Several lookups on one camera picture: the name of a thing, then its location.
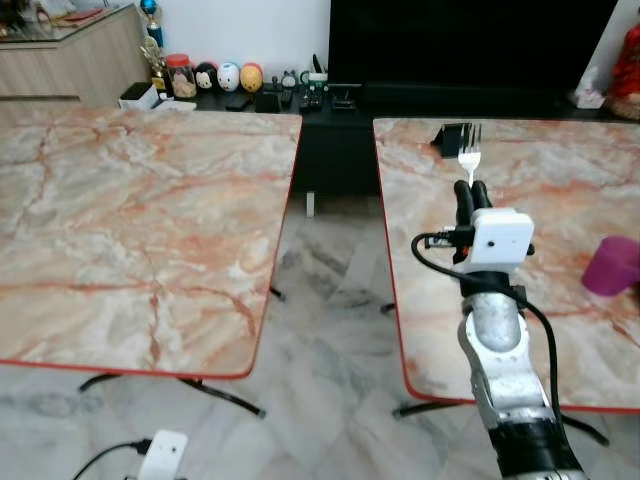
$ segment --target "wooden cabinet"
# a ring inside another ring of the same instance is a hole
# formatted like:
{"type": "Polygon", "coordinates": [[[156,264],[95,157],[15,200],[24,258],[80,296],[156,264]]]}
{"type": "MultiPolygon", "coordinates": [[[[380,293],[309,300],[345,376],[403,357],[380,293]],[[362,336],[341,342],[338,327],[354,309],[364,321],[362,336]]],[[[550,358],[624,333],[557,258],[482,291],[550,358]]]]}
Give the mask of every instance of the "wooden cabinet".
{"type": "Polygon", "coordinates": [[[0,130],[35,110],[115,107],[132,83],[149,78],[133,5],[76,29],[33,28],[0,41],[0,130]]]}

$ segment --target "pink cup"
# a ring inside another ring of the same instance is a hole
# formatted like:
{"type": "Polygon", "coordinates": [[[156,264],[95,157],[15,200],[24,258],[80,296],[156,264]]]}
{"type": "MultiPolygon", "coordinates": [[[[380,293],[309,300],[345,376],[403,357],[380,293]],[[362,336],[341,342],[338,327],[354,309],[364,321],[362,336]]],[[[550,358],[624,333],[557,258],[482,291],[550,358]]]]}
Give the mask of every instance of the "pink cup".
{"type": "Polygon", "coordinates": [[[626,237],[606,237],[582,276],[593,293],[611,297],[640,281],[640,243],[626,237]]]}

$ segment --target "table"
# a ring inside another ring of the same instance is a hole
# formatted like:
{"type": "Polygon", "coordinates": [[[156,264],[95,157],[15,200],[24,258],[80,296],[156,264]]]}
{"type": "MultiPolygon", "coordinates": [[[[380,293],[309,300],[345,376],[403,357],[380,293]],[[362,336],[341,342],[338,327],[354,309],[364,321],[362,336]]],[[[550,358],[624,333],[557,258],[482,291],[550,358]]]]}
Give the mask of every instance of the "table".
{"type": "MultiPolygon", "coordinates": [[[[416,234],[455,224],[453,184],[466,174],[430,141],[442,124],[459,121],[379,119],[374,130],[407,388],[424,400],[470,402],[470,368],[456,336],[462,320],[458,285],[419,264],[410,251],[416,234]]],[[[536,254],[514,283],[527,287],[553,325],[561,404],[640,411],[640,290],[604,298],[580,283],[603,237],[640,236],[640,128],[481,122],[477,178],[486,182],[495,206],[528,213],[536,224],[536,254]]],[[[452,251],[429,254],[451,265],[452,251]]],[[[548,385],[544,331],[533,315],[527,318],[534,366],[548,385]]]]}
{"type": "Polygon", "coordinates": [[[0,363],[247,376],[300,126],[77,109],[0,136],[0,363]]]}

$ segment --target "red table edge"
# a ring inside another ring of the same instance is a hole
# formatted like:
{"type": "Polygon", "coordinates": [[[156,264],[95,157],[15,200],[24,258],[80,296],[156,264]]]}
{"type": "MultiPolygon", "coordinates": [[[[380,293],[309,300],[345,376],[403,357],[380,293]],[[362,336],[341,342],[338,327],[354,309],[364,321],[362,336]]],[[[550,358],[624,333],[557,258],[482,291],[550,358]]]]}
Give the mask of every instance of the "red table edge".
{"type": "MultiPolygon", "coordinates": [[[[389,224],[387,223],[387,211],[384,208],[384,191],[382,189],[382,174],[380,173],[380,159],[378,158],[378,148],[376,145],[374,128],[374,148],[376,150],[376,165],[378,168],[378,183],[380,185],[380,203],[382,204],[382,216],[384,217],[384,232],[387,240],[387,256],[389,258],[389,270],[391,273],[391,289],[393,290],[393,300],[395,303],[395,317],[396,317],[396,330],[398,332],[398,342],[400,343],[400,361],[402,362],[402,378],[404,379],[404,385],[409,394],[425,402],[439,402],[439,403],[451,403],[455,405],[475,405],[476,401],[468,398],[448,398],[438,397],[435,395],[425,395],[418,392],[409,381],[409,375],[407,374],[407,365],[404,355],[404,344],[402,342],[402,330],[400,329],[400,308],[398,305],[398,295],[396,294],[396,282],[393,274],[393,262],[391,260],[391,243],[389,241],[389,224]]],[[[574,412],[590,412],[590,413],[619,413],[619,414],[640,414],[639,408],[627,408],[627,407],[596,407],[588,405],[565,405],[561,404],[561,408],[574,412]]]]}
{"type": "Polygon", "coordinates": [[[293,175],[296,170],[297,160],[298,160],[298,152],[300,150],[300,135],[302,134],[302,119],[300,120],[300,127],[298,128],[298,137],[296,140],[296,153],[293,157],[293,165],[291,166],[291,173],[289,174],[289,188],[287,190],[287,194],[285,196],[282,211],[280,213],[280,231],[278,232],[278,239],[276,242],[276,249],[273,255],[273,261],[271,264],[271,275],[269,275],[269,282],[267,283],[267,292],[266,299],[264,305],[262,306],[262,312],[260,313],[260,318],[262,321],[260,322],[260,327],[258,332],[256,332],[256,346],[253,349],[253,355],[251,357],[251,361],[249,362],[249,366],[247,370],[241,373],[236,374],[203,374],[203,373],[191,373],[191,372],[170,372],[166,370],[140,370],[135,368],[104,368],[104,367],[93,367],[89,365],[74,365],[74,364],[65,364],[65,363],[54,363],[54,362],[27,362],[22,360],[6,360],[0,359],[0,365],[9,365],[14,367],[31,367],[31,368],[49,368],[52,370],[70,370],[76,372],[87,372],[87,373],[107,373],[114,375],[137,375],[137,376],[147,376],[147,377],[160,377],[160,378],[187,378],[187,379],[203,379],[203,380],[242,380],[247,378],[253,372],[253,369],[256,365],[256,360],[258,358],[258,349],[260,348],[260,340],[262,338],[262,330],[264,328],[265,322],[265,314],[267,313],[267,306],[269,304],[269,288],[273,284],[273,277],[276,272],[276,261],[278,260],[278,250],[280,249],[280,240],[282,240],[282,230],[284,229],[284,217],[287,213],[287,205],[289,204],[289,199],[291,198],[291,189],[293,188],[293,175]]]}

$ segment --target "metal fork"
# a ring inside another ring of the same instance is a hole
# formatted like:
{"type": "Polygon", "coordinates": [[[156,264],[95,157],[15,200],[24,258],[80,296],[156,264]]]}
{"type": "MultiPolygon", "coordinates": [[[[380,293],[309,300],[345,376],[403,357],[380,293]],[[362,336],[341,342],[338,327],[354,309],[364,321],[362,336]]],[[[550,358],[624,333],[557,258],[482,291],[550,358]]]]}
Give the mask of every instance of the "metal fork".
{"type": "Polygon", "coordinates": [[[458,163],[469,173],[469,186],[473,185],[473,172],[480,164],[480,142],[482,141],[482,125],[465,123],[460,132],[460,149],[458,163]]]}

